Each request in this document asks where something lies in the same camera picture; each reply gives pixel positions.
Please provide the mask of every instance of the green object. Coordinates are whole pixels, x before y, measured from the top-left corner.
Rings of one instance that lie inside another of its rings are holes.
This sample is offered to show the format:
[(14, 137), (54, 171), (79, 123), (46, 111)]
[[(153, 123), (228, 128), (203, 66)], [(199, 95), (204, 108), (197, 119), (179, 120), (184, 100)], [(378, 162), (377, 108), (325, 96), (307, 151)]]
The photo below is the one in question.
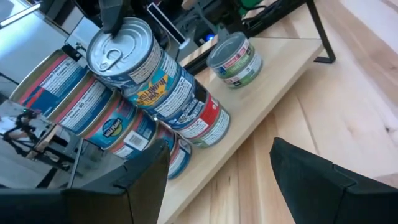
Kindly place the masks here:
[[(242, 0), (242, 4), (244, 5), (244, 6), (247, 6), (247, 7), (253, 7), (253, 6), (256, 6), (257, 4), (259, 4), (261, 2), (261, 0)], [(244, 9), (240, 9), (239, 10), (239, 13), (240, 13), (240, 15), (245, 15), (246, 13), (248, 13), (246, 10), (244, 10)]]

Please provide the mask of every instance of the tuna can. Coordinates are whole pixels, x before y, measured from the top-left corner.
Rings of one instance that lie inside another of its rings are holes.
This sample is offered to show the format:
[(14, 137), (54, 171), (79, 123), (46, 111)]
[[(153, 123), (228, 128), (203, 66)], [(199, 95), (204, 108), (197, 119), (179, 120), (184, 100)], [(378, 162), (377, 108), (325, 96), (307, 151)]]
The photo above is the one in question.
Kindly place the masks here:
[(101, 148), (110, 147), (127, 130), (137, 107), (114, 92), (101, 114), (79, 136)]
[(152, 140), (157, 129), (157, 123), (142, 110), (138, 110), (127, 130), (110, 147), (103, 148), (123, 158), (131, 159), (140, 154)]
[(144, 83), (154, 72), (162, 49), (142, 19), (125, 18), (113, 37), (101, 29), (87, 48), (87, 65), (105, 83), (120, 89)]
[(218, 100), (206, 92), (206, 103), (197, 117), (187, 127), (177, 130), (192, 144), (207, 148), (218, 143), (229, 128), (229, 114)]
[(206, 103), (207, 96), (207, 90), (198, 81), (194, 80), (192, 92), (181, 108), (167, 119), (162, 119), (162, 121), (174, 130), (187, 127), (198, 118)]
[(170, 166), (167, 178), (174, 179), (178, 177), (187, 168), (191, 159), (191, 146), (182, 139), (176, 139), (175, 144), (170, 155)]
[(147, 84), (135, 93), (124, 91), (131, 102), (163, 120), (174, 114), (191, 95), (194, 77), (167, 53)]
[(236, 32), (216, 45), (207, 65), (228, 87), (240, 88), (250, 83), (262, 68), (262, 58), (242, 32)]
[(47, 119), (81, 134), (104, 110), (112, 94), (89, 72)]
[(166, 140), (169, 144), (169, 149), (171, 151), (174, 148), (174, 144), (176, 142), (176, 134), (173, 131), (167, 129), (162, 124), (158, 124), (156, 134), (154, 135), (152, 141), (148, 144), (148, 146), (150, 146), (155, 140), (158, 139)]
[(47, 117), (76, 91), (74, 88), (87, 71), (66, 53), (56, 50), (25, 77), (10, 99)]

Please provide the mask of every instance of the green can label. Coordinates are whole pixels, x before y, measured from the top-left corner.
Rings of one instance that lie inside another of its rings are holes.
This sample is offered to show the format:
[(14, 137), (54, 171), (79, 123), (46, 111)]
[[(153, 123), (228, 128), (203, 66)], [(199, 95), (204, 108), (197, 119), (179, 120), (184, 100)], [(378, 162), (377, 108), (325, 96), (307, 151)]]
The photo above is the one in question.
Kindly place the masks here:
[(258, 75), (261, 69), (261, 65), (261, 56), (258, 53), (255, 53), (253, 59), (244, 70), (231, 78), (223, 79), (223, 81), (230, 88), (239, 88), (247, 85)]
[(245, 40), (237, 54), (228, 60), (223, 66), (216, 68), (215, 72), (220, 78), (229, 78), (238, 73), (250, 61), (254, 54), (254, 48), (248, 40)]

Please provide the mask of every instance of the blue can label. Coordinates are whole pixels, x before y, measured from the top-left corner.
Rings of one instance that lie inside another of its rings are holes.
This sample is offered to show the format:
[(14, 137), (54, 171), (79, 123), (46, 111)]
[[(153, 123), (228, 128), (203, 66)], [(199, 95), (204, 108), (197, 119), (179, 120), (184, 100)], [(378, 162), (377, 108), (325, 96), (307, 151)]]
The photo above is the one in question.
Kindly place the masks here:
[(178, 177), (188, 166), (190, 158), (191, 146), (186, 141), (179, 139), (171, 154), (167, 178), (174, 179)]
[(47, 117), (87, 71), (66, 54), (62, 55), (33, 82), (18, 103)]
[(84, 138), (102, 148), (108, 148), (122, 135), (137, 113), (137, 108), (120, 95), (105, 111), (106, 115)]
[(195, 86), (195, 78), (190, 75), (184, 68), (180, 69), (176, 84), (170, 90), (160, 103), (155, 107), (147, 108), (152, 116), (156, 116), (160, 120), (170, 119), (170, 116), (181, 110), (183, 104), (190, 97), (192, 98), (192, 89)]
[(173, 116), (162, 119), (162, 121), (174, 130), (186, 128), (199, 117), (200, 113), (204, 110), (208, 98), (207, 90), (194, 80), (193, 91), (185, 104)]
[(165, 126), (160, 124), (157, 128), (157, 132), (156, 132), (156, 136), (155, 136), (154, 140), (163, 139), (163, 140), (167, 141), (167, 143), (169, 144), (169, 149), (171, 151), (175, 145), (175, 138), (176, 138), (176, 136), (175, 136), (174, 132), (170, 131)]
[(132, 79), (120, 80), (121, 77), (104, 77), (100, 75), (97, 75), (97, 78), (101, 82), (103, 82), (108, 88), (119, 88), (121, 90), (124, 90), (127, 88), (134, 88), (138, 86), (138, 84)]
[(54, 122), (75, 134), (81, 134), (101, 113), (111, 96), (110, 89), (95, 77), (91, 77), (79, 94), (54, 119)]
[(143, 109), (158, 105), (174, 87), (179, 68), (177, 62), (167, 53), (164, 53), (159, 66), (148, 83), (137, 93), (129, 96), (129, 100)]
[(123, 139), (123, 144), (131, 149), (131, 153), (126, 156), (126, 159), (132, 159), (148, 146), (155, 135), (156, 127), (156, 122), (150, 116), (143, 111), (138, 112), (132, 128)]

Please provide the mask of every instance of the red can label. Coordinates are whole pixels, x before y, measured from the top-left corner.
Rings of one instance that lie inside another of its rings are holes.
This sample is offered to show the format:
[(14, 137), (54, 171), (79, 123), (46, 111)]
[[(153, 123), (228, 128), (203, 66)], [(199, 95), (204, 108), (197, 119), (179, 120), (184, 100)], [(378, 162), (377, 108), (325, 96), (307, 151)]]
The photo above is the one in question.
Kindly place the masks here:
[(210, 93), (207, 94), (207, 97), (208, 99), (201, 115), (191, 125), (178, 131), (183, 137), (187, 139), (196, 138), (208, 131), (215, 123), (221, 106)]

